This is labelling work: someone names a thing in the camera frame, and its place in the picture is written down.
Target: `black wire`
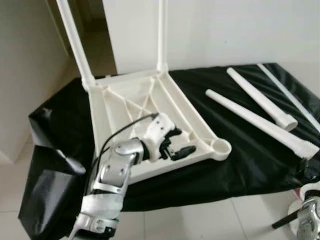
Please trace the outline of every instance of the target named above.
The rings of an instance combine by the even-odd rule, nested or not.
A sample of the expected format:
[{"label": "black wire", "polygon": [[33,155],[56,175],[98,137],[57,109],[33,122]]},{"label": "black wire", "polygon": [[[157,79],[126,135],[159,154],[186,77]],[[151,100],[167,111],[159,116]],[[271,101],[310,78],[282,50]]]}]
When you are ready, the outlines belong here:
[{"label": "black wire", "polygon": [[129,123],[128,125],[124,126],[123,128],[121,128],[120,130],[116,131],[114,134],[112,134],[110,137],[108,137],[107,140],[105,140],[105,142],[103,143],[102,147],[101,147],[101,150],[100,150],[100,153],[99,153],[99,156],[95,158],[95,160],[93,161],[92,163],[92,166],[91,168],[89,169],[89,172],[88,172],[88,175],[87,175],[87,183],[85,185],[85,191],[84,193],[86,194],[87,193],[87,190],[88,190],[88,185],[89,185],[89,181],[90,181],[90,176],[91,176],[91,173],[92,173],[92,170],[95,168],[96,164],[97,164],[97,168],[96,168],[96,173],[95,173],[95,178],[97,177],[98,175],[98,172],[99,172],[99,167],[100,167],[100,161],[101,161],[101,157],[102,155],[109,150],[110,147],[107,147],[106,149],[104,149],[106,147],[106,145],[108,144],[108,142],[116,135],[118,135],[119,133],[121,133],[122,131],[126,130],[127,128],[131,127],[132,125],[144,120],[144,119],[147,119],[147,118],[156,118],[157,116],[159,115],[159,113],[152,113],[152,114],[149,114],[149,115],[146,115],[146,116],[143,116],[137,120],[134,120],[133,122]]}]

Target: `white plastic tube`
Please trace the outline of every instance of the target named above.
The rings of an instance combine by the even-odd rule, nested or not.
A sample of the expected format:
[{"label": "white plastic tube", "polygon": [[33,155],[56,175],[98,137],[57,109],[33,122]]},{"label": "white plastic tube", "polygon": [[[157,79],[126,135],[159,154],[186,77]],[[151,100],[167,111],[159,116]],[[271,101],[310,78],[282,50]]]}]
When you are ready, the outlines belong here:
[{"label": "white plastic tube", "polygon": [[311,142],[302,140],[301,138],[287,132],[272,122],[210,89],[208,89],[205,94],[241,118],[247,120],[252,125],[264,131],[266,134],[278,140],[283,145],[287,146],[302,159],[309,160],[320,150],[319,147]]},{"label": "white plastic tube", "polygon": [[320,123],[315,119],[315,117],[308,112],[308,110],[295,98],[295,96],[293,96],[292,93],[289,92],[289,90],[263,64],[259,63],[257,66],[274,82],[274,84],[287,96],[287,98],[320,133]]},{"label": "white plastic tube", "polygon": [[167,28],[168,28],[168,0],[159,0],[158,9],[158,72],[168,70],[167,63]]},{"label": "white plastic tube", "polygon": [[95,85],[96,81],[91,73],[68,0],[56,0],[56,2],[62,17],[65,31],[70,41],[76,64],[78,65],[81,74],[82,86],[86,91],[88,91],[88,86]]},{"label": "white plastic tube", "polygon": [[256,89],[244,77],[242,77],[232,67],[229,67],[226,72],[232,79],[257,103],[265,110],[282,129],[291,131],[298,125],[298,121],[291,115],[285,113],[277,105],[269,100],[264,94]]}]

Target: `tiled floor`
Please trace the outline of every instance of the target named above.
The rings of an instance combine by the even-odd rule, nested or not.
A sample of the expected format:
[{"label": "tiled floor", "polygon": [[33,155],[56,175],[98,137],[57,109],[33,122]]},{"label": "tiled floor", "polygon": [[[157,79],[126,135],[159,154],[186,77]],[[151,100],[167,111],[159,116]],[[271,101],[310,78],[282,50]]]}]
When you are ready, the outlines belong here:
[{"label": "tiled floor", "polygon": [[[116,73],[106,33],[84,38],[94,75]],[[59,87],[79,76],[74,62],[68,66]],[[0,167],[0,239],[29,239],[18,220],[33,143],[29,139],[14,165]],[[121,213],[115,240],[294,240],[285,226],[270,225],[287,213],[295,196],[291,191],[245,196],[223,201],[166,208],[148,212]]]}]

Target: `black plastic sheet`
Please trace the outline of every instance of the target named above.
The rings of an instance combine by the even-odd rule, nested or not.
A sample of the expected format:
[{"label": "black plastic sheet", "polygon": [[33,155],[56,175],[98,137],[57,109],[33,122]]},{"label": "black plastic sheet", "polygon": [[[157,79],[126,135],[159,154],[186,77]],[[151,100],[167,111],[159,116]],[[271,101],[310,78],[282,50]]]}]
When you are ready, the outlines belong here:
[{"label": "black plastic sheet", "polygon": [[[265,65],[320,120],[320,100],[279,65]],[[233,66],[251,84],[299,122],[294,135],[320,146],[319,132],[256,66]],[[227,67],[170,71],[212,130],[232,145],[225,161],[207,159],[130,185],[124,211],[148,211],[280,192],[320,180],[320,160],[302,161],[290,149],[205,96],[212,89],[273,120],[229,77]],[[88,94],[80,78],[30,116],[36,144],[19,213],[33,240],[58,240],[70,233],[81,207],[94,155]]]}]

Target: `circular hole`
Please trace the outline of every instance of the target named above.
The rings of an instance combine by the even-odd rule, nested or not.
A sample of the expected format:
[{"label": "circular hole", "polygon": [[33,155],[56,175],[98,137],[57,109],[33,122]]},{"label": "circular hole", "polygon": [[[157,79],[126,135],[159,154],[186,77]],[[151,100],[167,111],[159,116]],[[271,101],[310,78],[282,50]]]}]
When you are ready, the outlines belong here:
[{"label": "circular hole", "polygon": [[230,151],[229,145],[220,139],[217,139],[213,142],[212,147],[220,153],[228,153]]}]

